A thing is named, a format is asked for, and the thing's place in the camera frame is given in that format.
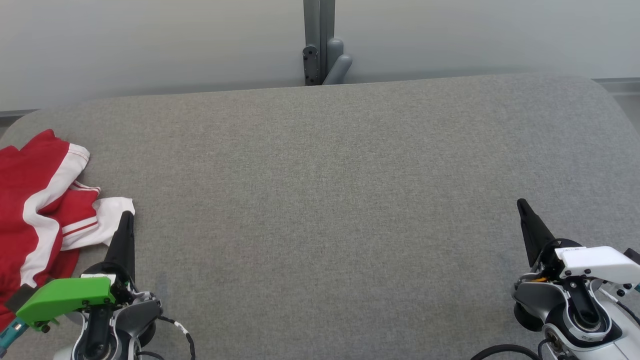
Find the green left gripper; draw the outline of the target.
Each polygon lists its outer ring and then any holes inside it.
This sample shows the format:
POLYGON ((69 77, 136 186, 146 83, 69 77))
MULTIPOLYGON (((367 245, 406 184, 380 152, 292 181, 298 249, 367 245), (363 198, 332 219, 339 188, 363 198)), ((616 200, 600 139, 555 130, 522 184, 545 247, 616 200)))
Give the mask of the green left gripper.
POLYGON ((50 279, 34 288, 23 285, 14 294, 14 314, 37 330, 58 317, 96 306, 121 306, 135 289, 135 215, 122 212, 103 262, 80 276, 50 279))

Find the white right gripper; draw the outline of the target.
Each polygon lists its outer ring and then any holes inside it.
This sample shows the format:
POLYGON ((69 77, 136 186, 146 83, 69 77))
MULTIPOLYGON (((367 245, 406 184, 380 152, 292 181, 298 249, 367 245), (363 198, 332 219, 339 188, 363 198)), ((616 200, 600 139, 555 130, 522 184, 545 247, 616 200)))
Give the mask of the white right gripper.
POLYGON ((611 246, 587 247, 556 239, 525 198, 519 198, 516 205, 526 259, 539 278, 548 282, 580 278, 620 286, 639 284, 639 255, 635 251, 626 255, 611 246))

